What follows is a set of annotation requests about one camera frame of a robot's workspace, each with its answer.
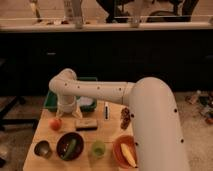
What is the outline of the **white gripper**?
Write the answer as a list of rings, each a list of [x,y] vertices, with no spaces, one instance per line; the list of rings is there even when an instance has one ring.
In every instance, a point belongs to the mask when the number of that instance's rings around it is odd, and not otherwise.
[[[77,104],[76,103],[67,104],[67,105],[59,104],[58,105],[58,111],[56,112],[56,117],[57,118],[61,118],[64,113],[73,113],[74,112],[74,116],[76,118],[82,119],[83,118],[82,113],[76,111],[76,109],[77,109]]]

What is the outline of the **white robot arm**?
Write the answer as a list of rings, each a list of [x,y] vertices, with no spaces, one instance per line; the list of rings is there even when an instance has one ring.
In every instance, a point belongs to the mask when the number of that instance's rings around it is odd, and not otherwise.
[[[130,110],[139,171],[190,171],[179,113],[170,87],[155,77],[135,83],[78,81],[64,69],[49,82],[58,109],[75,109],[76,96],[125,105]]]

